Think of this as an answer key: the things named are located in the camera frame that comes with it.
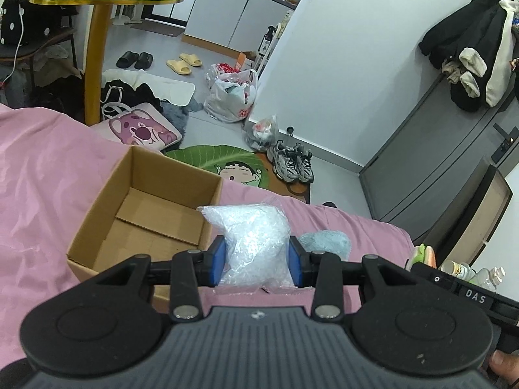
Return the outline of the right hand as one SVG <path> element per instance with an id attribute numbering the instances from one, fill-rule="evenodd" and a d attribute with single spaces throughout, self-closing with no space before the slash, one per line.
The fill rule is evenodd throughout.
<path id="1" fill-rule="evenodd" d="M 503 378 L 507 382 L 509 388 L 518 388 L 518 355 L 507 354 L 496 350 L 489 359 L 489 366 L 498 377 Z"/>

